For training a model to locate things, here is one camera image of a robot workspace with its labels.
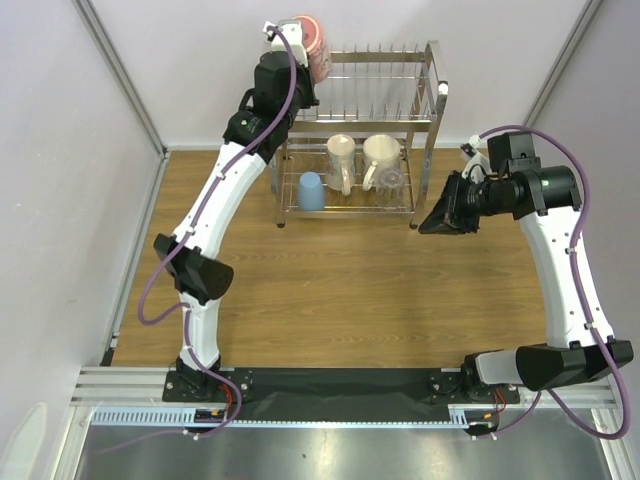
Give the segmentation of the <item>clear plastic cup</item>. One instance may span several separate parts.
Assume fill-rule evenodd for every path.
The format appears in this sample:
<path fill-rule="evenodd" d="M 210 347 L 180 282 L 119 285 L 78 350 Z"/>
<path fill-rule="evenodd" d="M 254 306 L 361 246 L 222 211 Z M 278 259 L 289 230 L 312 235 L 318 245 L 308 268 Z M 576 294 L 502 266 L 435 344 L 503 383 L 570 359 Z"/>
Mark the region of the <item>clear plastic cup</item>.
<path fill-rule="evenodd" d="M 399 168 L 381 173 L 376 186 L 376 205 L 385 209 L 402 209 L 405 205 L 405 177 Z"/>

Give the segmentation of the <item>floral mug green inside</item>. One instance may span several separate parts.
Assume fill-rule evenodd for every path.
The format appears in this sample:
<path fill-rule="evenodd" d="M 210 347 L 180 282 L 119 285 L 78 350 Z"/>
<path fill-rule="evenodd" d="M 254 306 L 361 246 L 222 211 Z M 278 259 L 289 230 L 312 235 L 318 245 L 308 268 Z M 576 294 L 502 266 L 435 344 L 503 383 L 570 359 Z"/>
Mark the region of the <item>floral mug green inside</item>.
<path fill-rule="evenodd" d="M 369 191 L 379 184 L 381 175 L 398 166 L 401 145 L 390 135 L 376 134 L 363 143 L 362 188 Z"/>

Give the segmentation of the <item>beige mug blue red print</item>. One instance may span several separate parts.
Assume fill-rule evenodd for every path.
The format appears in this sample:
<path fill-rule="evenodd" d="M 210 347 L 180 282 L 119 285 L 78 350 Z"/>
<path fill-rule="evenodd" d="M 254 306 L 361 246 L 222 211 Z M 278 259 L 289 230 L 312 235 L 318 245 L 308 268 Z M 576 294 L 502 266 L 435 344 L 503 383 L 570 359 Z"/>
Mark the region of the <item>beige mug blue red print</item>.
<path fill-rule="evenodd" d="M 328 139 L 326 150 L 328 154 L 326 184 L 332 190 L 349 196 L 355 184 L 355 141 L 349 135 L 336 134 Z"/>

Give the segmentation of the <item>light blue cup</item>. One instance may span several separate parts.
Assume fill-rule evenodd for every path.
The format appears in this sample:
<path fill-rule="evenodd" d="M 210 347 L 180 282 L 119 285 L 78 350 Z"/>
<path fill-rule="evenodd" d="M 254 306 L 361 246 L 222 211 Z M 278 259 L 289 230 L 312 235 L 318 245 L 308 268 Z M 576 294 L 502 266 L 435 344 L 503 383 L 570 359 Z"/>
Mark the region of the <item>light blue cup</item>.
<path fill-rule="evenodd" d="M 305 172 L 300 176 L 298 206 L 302 211 L 322 211 L 325 208 L 324 185 L 316 172 Z"/>

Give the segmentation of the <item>pink glass mug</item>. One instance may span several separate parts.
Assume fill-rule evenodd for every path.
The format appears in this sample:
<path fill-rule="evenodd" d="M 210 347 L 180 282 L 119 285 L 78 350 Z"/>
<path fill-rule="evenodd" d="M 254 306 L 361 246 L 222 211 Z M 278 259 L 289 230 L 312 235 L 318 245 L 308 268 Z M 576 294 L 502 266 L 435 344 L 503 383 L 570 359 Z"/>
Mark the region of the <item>pink glass mug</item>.
<path fill-rule="evenodd" d="M 316 18 L 309 15 L 297 15 L 293 19 L 301 22 L 303 45 L 311 74 L 314 83 L 320 84 L 329 77 L 332 69 L 332 57 L 324 29 Z"/>

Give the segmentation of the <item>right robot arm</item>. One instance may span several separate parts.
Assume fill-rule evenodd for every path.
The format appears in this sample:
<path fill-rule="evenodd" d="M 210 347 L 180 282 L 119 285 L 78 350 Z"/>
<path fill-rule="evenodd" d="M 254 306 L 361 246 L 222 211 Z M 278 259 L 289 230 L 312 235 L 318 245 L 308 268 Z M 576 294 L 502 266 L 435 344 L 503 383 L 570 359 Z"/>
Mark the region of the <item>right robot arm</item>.
<path fill-rule="evenodd" d="M 584 188 L 573 169 L 542 165 L 531 133 L 494 136 L 488 152 L 481 139 L 462 144 L 467 160 L 452 171 L 422 234 L 475 233 L 483 217 L 510 215 L 533 255 L 546 317 L 541 344 L 469 354 L 460 377 L 462 394 L 473 402 L 497 385 L 523 385 L 532 391 L 590 383 L 634 358 L 630 341 L 616 338 L 598 299 L 582 230 Z"/>

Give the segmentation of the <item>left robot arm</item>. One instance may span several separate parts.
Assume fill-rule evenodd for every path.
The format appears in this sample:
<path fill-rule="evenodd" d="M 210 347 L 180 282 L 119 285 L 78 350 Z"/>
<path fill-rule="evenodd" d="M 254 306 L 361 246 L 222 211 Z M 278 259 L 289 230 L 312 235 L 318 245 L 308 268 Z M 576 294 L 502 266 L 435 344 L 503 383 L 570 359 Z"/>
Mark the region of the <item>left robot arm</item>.
<path fill-rule="evenodd" d="M 254 85 L 229 119 L 216 163 L 186 217 L 153 247 L 174 281 L 183 316 L 183 340 L 166 377 L 166 401 L 211 401 L 225 378 L 217 342 L 221 299 L 234 277 L 219 261 L 226 230 L 242 199 L 286 141 L 295 117 L 317 105 L 309 69 L 277 51 L 261 56 Z"/>

